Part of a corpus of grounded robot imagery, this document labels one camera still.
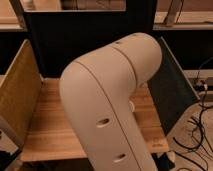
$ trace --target black panel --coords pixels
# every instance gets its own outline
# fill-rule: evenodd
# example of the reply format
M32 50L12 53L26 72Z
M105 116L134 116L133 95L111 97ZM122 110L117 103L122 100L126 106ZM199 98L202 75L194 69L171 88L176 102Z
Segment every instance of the black panel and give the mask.
M213 56L213 30L155 31L155 37L162 36L183 69L198 69ZM213 61L203 66L213 69Z
M25 32L0 32L0 74L5 74L26 38Z
M127 0L125 12L25 13L43 76L58 77L78 56L133 32L150 32L156 0Z
M199 99L165 41L159 39L158 42L163 54L162 63L157 73L148 82L148 86L164 133L167 134L184 111Z

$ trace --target black cable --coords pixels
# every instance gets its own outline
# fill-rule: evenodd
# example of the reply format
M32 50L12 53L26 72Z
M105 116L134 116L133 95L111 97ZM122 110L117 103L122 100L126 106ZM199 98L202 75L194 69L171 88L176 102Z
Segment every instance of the black cable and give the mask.
M208 109L213 109L213 105L210 105L210 106L203 106L202 104L199 104L199 106L200 107L203 107L203 108L205 108L206 110L208 110Z
M208 171L209 170L208 162L198 152L195 151L195 154L197 154L206 163L206 171Z
M197 167L199 167L202 171L206 171L200 164L198 164L197 162L191 160L190 158L185 157L185 156L183 156L182 154L180 154L180 153L178 153L176 151L175 151L175 154L177 154L179 157L182 157L183 159L185 159L185 160L193 163L194 165L196 165Z
M184 4L184 0L181 0L181 7L180 7L180 11L179 11L179 14L178 14L178 16L177 16L177 19L176 19L176 22L175 22L175 23L177 23L177 22L178 22L178 20L179 20L179 18L180 18L180 15L181 15L182 10L183 10L183 4Z
M207 106L204 105L204 103L205 103L205 98L206 98L207 93L208 93L207 88L204 87L204 89L205 89L205 94L203 95L203 98L202 98L202 105L201 105L202 110L201 110L201 112L200 112L200 114L199 114L199 124L200 124L200 125L202 126L202 128L203 128L204 139L206 140L206 142L207 142L207 144L208 144L208 146L209 146L211 152L213 153L213 147L211 146L211 144L210 144L210 142L209 142L209 140L208 140L208 138L207 138L207 136L206 136L205 127L204 127L203 124L202 124L202 115L203 115L204 111L213 108L213 106L208 106L208 107L207 107ZM203 147L203 149L205 150L205 152L207 153L207 155L208 155L209 157L212 157L204 147Z
M196 142L198 142L198 140L195 138L195 136L192 136L192 138L193 138ZM201 152L200 152L200 154L202 154L203 156L205 156L205 157L208 158L209 160L213 161L213 156L212 156L211 154L209 154L209 152L206 150L206 148L205 148L203 145L201 145L201 147L202 147L202 149L206 152L207 155L205 155L205 154L203 154L203 153L201 153Z
M203 143L203 140L204 140L204 135L203 135L203 131L202 131L201 125L200 125L200 124L198 123L198 121L196 121L194 118L191 118L191 119L194 120L194 122L197 123L197 126L198 126L198 128L199 128L199 130L200 130L200 136L201 136L201 138L200 138L199 144L197 144L197 145L194 146L194 147L189 147L189 146L186 146L186 145L180 143L175 137L173 137L173 140L175 141L176 144L178 144L178 145L179 145L180 147L182 147L182 148L187 149L188 151L197 150L197 149L201 146L201 144Z
M205 138L205 140L207 141L207 144L208 144L210 150L211 150L212 153L213 153L213 148L212 148L211 144L209 143L209 140L207 139L205 127L204 127L203 125L202 125L202 129L203 129L204 138ZM194 132L193 132L193 131L192 131L192 136L191 136L191 137L192 137L197 143L199 143L199 141L197 140L197 138L194 136ZM209 152L206 150L206 148L205 148L202 144L201 144L201 147L202 147L203 150L206 152L206 154L209 156L209 158L212 158L212 159L210 159L210 160L213 161L213 156L209 154Z
M197 72L197 77L194 79L194 85L197 84L197 81L199 79L200 76L200 70L203 68L204 65L206 65L207 63L209 63L211 60L213 60L213 57L210 57L209 59L205 60L198 68L198 72Z

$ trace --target black wall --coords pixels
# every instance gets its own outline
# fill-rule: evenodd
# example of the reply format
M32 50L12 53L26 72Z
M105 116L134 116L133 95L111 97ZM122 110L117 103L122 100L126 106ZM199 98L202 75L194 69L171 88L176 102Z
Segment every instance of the black wall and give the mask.
M4 74L15 57L26 32L0 32L0 74Z
M198 69L213 57L213 30L154 31L152 35L163 36L183 69ZM213 61L203 68L213 69Z
M44 77L59 77L78 56L134 32L151 32L156 0L128 0L125 12L24 14Z

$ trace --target wooden surface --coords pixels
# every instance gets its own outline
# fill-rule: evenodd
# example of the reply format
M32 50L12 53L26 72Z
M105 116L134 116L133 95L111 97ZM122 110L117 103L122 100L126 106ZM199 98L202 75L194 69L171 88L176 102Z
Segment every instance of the wooden surface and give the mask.
M68 122L58 92L58 79L45 79L25 141L23 162L85 158L78 138ZM151 153L168 151L148 88L131 97L136 104L135 116Z
M213 101L205 103L205 106L213 105ZM201 165L205 170L212 171L213 170L213 160L212 155L213 151L209 148L209 145L204 138L202 146L196 150L196 153L189 153L187 149L182 148L177 143L175 143L173 137L175 137L181 144L194 147L198 144L194 138L200 141L200 131L199 129L195 129L195 125L190 123L192 121L190 118L193 116L195 118L199 118L201 107L198 104L190 106L181 116L179 121L174 125L170 133L167 135L167 140L170 145L170 149L176 152L181 153L183 156L191 159L192 161L197 162ZM205 129L205 136L208 138L210 145L213 145L213 108L206 110L202 114L202 124ZM177 171L179 168L188 168L192 171L198 171L199 169L195 164L185 160L184 158L177 156L175 159L175 168L171 171Z
M125 10L125 2L123 0L33 0L32 2L21 3L26 11L63 11L66 10Z
M9 0L0 0L0 24L18 23L18 19Z
M3 79L4 75L0 75L0 84L1 84L1 80Z

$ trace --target circular hole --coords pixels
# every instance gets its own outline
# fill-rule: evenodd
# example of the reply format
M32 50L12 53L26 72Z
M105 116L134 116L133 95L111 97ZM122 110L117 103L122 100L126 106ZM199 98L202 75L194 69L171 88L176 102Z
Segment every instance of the circular hole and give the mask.
M125 157L126 157L126 154L120 154L113 160L113 162L115 163L121 162L124 160Z
M109 123L109 118L102 119L96 124L98 128L102 128Z

